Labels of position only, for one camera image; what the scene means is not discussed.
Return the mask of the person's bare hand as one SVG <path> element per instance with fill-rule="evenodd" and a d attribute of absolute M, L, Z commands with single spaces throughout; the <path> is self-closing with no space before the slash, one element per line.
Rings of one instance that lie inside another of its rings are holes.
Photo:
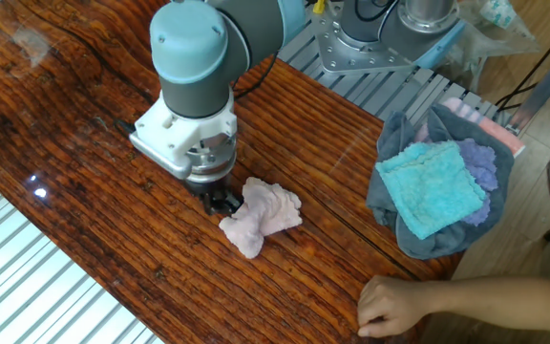
<path fill-rule="evenodd" d="M 410 282 L 374 276 L 363 287 L 357 304 L 358 335 L 383 338 L 415 326 L 432 310 L 431 282 Z"/>

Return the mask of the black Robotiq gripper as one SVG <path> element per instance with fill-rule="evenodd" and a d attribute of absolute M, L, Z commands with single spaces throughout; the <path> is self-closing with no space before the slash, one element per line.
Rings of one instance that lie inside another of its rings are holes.
<path fill-rule="evenodd" d="M 243 197 L 231 190 L 229 175 L 209 180 L 187 179 L 184 186 L 194 197 L 201 198 L 208 215 L 231 215 L 243 205 Z"/>

